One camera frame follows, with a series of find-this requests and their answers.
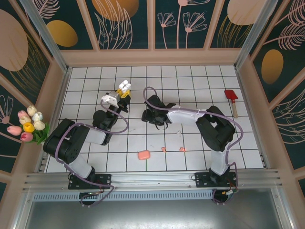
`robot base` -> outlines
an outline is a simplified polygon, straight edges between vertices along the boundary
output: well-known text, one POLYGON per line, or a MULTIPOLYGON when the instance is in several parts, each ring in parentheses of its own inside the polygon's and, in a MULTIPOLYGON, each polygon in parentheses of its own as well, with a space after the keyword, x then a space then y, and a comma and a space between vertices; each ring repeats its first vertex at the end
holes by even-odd
MULTIPOLYGON (((93 183, 101 185, 111 184, 111 174, 96 174, 93 183)), ((100 189, 98 186, 90 185, 82 180, 80 180, 75 175, 70 175, 69 177, 69 190, 88 190, 88 189, 100 189)))
POLYGON ((236 173, 229 170, 221 176, 216 175, 217 179, 213 171, 195 173, 196 187, 230 187, 230 182, 236 186, 236 173))

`white grid mat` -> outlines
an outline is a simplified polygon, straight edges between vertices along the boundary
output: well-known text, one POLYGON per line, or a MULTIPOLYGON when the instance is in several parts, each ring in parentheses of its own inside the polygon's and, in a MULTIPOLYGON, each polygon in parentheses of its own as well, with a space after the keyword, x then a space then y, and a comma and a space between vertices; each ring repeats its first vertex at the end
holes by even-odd
MULTIPOLYGON (((247 109, 233 66, 141 66, 73 68, 60 115, 76 122, 92 125, 92 117, 100 110, 100 99, 115 90, 123 80, 132 84, 128 131, 113 135, 107 146, 85 143, 81 154, 97 172, 181 171, 208 169, 211 149, 204 143, 198 128, 169 124, 158 130, 141 121, 145 110, 142 90, 152 86, 165 103, 177 103, 193 109, 217 106, 224 115, 233 118, 232 108, 224 89, 234 89, 239 117, 234 119, 245 131, 241 142, 229 153, 229 162, 238 168, 263 168, 262 158, 254 138, 247 109), (137 153, 149 150, 151 157, 140 161, 137 153)), ((112 131, 125 128, 119 119, 112 131)), ((65 172, 65 168, 50 158, 47 172, 65 172)))

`flower bouquet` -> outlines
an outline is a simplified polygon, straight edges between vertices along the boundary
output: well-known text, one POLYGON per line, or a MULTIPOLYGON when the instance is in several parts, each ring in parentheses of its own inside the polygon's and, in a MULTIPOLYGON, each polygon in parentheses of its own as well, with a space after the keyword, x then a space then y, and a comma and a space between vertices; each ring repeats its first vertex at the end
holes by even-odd
POLYGON ((37 142, 38 145, 48 138, 50 125, 42 121, 42 113, 35 106, 29 106, 27 112, 19 111, 18 118, 20 126, 12 125, 7 128, 11 135, 21 135, 22 142, 37 142))

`spatula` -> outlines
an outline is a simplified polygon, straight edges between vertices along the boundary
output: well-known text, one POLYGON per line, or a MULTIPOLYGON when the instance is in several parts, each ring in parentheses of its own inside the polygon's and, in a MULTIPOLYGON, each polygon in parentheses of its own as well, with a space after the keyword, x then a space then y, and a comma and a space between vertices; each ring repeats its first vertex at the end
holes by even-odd
POLYGON ((238 118, 236 104, 235 104, 235 99, 238 99, 238 97, 236 96, 236 94, 233 90, 225 90, 224 93, 225 93, 225 96, 227 97, 227 99, 230 99, 232 101, 234 118, 238 118))

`tulip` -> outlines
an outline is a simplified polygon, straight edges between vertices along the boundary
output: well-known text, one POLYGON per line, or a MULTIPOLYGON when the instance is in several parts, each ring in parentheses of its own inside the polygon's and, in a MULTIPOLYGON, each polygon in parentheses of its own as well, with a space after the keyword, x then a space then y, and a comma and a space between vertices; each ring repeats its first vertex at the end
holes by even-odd
POLYGON ((29 118, 29 115, 28 113, 26 113, 25 111, 19 111, 18 112, 18 118, 21 119, 22 117, 28 117, 29 118))
POLYGON ((32 119, 33 119, 33 121, 39 121, 39 120, 42 121, 42 119, 43 119, 42 113, 41 112, 35 113, 32 119))
POLYGON ((34 127, 36 130, 43 130, 46 127, 46 125, 39 120, 34 122, 34 127))
POLYGON ((32 133, 32 132, 35 130, 35 127, 33 126, 32 123, 25 123, 25 124, 23 125, 23 130, 24 130, 25 132, 32 133))
POLYGON ((24 125, 26 123, 30 123, 31 119, 28 116, 23 116, 19 119, 19 122, 21 125, 24 125))
POLYGON ((31 140, 33 140, 33 138, 34 138, 34 136, 33 136, 32 133, 23 132, 23 133, 21 134, 20 140, 21 140, 22 142, 30 142, 31 140))
POLYGON ((18 136, 21 134, 22 132, 22 129, 20 126, 14 126, 14 125, 11 125, 9 126, 8 128, 6 128, 6 130, 11 134, 11 135, 14 135, 14 136, 18 136))
POLYGON ((29 116, 33 117, 37 113, 37 109, 35 106, 29 106, 28 107, 28 114, 29 116))

